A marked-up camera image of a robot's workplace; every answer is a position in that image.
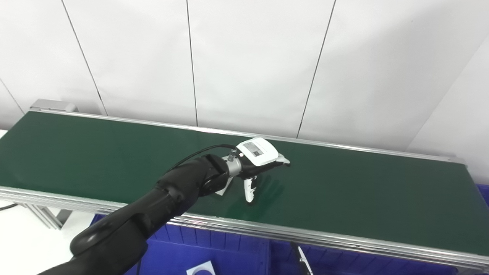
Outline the white and black left hand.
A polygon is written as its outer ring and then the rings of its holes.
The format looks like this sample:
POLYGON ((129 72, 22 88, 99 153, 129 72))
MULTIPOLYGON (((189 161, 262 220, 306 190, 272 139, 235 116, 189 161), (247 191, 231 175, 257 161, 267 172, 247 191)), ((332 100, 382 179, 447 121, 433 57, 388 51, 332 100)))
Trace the white and black left hand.
POLYGON ((256 180, 259 174, 275 167, 290 167, 290 161, 266 139, 256 137, 243 141, 237 145, 237 159, 240 170, 237 177, 243 180, 246 202, 251 204, 257 188, 256 180))

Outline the white and black right hand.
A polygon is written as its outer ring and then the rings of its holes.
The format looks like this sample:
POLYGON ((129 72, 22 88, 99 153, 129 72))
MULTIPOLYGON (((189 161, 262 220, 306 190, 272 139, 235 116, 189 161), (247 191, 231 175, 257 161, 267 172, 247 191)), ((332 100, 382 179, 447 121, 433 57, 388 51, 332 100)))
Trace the white and black right hand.
POLYGON ((313 275, 309 261, 302 248, 295 242, 290 242, 292 252, 295 254, 296 261, 299 266, 299 271, 301 275, 313 275))

